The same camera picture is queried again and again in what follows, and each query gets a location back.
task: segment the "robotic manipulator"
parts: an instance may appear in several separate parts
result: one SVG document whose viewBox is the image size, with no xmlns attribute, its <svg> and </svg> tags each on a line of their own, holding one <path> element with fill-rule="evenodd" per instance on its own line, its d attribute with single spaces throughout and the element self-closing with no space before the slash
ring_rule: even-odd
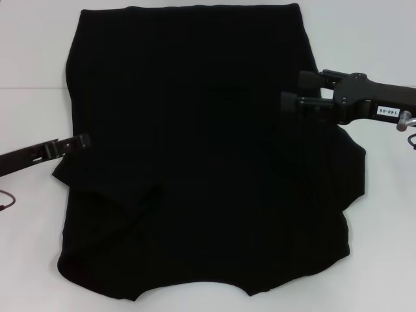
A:
<svg viewBox="0 0 416 312">
<path fill-rule="evenodd" d="M 316 118 L 333 124 L 347 125 L 357 119 L 372 119 L 397 124 L 403 132 L 416 125 L 416 88 L 375 83 L 364 73 L 322 73 L 301 71 L 299 88 L 333 90 L 333 99 L 300 97 L 281 93 L 281 113 L 297 118 Z M 411 135 L 408 142 L 416 150 Z"/>
</svg>

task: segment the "white surface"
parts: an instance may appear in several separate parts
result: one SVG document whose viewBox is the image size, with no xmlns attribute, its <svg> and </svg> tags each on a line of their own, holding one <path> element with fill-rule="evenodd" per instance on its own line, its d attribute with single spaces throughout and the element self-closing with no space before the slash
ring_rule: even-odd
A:
<svg viewBox="0 0 416 312">
<path fill-rule="evenodd" d="M 0 2 L 0 154 L 71 135 L 63 71 L 82 8 L 219 4 L 220 1 Z M 226 1 L 222 4 L 259 4 Z M 264 1 L 282 4 L 288 1 Z M 413 1 L 305 0 L 318 67 L 416 85 Z M 58 88 L 22 90 L 18 88 Z M 346 211 L 352 255 L 316 276 L 253 297 L 217 283 L 165 287 L 136 302 L 110 299 L 57 272 L 68 189 L 51 161 L 0 178 L 15 206 L 0 213 L 0 311 L 414 311 L 416 152 L 391 124 L 345 128 L 367 150 L 367 193 Z"/>
</svg>

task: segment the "white background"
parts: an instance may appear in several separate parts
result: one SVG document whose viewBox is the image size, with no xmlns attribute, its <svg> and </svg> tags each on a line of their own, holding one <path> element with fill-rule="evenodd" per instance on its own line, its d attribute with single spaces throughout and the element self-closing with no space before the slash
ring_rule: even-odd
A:
<svg viewBox="0 0 416 312">
<path fill-rule="evenodd" d="M 320 70 L 416 86 L 414 1 L 299 2 Z M 0 154 L 72 135 L 64 67 L 82 9 L 287 3 L 1 0 Z M 366 195 L 345 213 L 351 256 L 253 297 L 230 285 L 192 283 L 129 302 L 72 284 L 56 269 L 68 195 L 51 177 L 59 161 L 0 177 L 0 189 L 18 199 L 0 213 L 0 311 L 415 311 L 416 151 L 406 142 L 415 130 L 364 120 L 346 130 L 367 150 Z"/>
</svg>

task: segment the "label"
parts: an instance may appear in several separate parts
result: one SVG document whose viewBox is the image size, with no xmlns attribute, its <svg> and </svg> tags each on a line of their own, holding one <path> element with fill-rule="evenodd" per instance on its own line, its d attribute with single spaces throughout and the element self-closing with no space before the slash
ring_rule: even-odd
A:
<svg viewBox="0 0 416 312">
<path fill-rule="evenodd" d="M 392 109 L 391 107 L 379 106 L 377 108 L 377 115 L 400 117 L 400 109 Z"/>
</svg>

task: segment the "black fabric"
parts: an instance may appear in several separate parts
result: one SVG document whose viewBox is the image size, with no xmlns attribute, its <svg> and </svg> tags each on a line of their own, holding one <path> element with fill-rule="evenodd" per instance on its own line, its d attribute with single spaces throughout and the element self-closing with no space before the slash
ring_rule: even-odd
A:
<svg viewBox="0 0 416 312">
<path fill-rule="evenodd" d="M 82 11 L 66 77 L 93 148 L 54 172 L 60 273 L 130 300 L 192 281 L 253 295 L 347 256 L 365 151 L 280 118 L 300 70 L 317 69 L 298 5 Z"/>
</svg>

